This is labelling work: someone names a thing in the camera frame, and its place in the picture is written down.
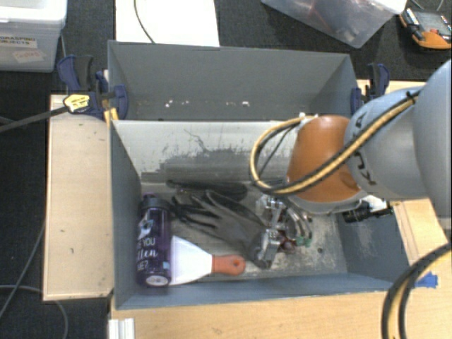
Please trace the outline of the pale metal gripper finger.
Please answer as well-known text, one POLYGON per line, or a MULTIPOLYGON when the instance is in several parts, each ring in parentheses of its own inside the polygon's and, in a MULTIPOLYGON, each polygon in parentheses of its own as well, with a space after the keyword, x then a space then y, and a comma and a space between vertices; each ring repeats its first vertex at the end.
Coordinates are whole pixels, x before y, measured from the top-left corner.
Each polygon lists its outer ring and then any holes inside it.
POLYGON ((260 211, 262 213, 268 211, 268 212, 281 212, 283 210, 283 202, 274 197, 269 195, 262 195, 260 197, 260 211))
POLYGON ((261 269, 269 269, 280 248, 281 235, 274 229, 265 229, 254 239, 251 257, 254 264, 261 269))

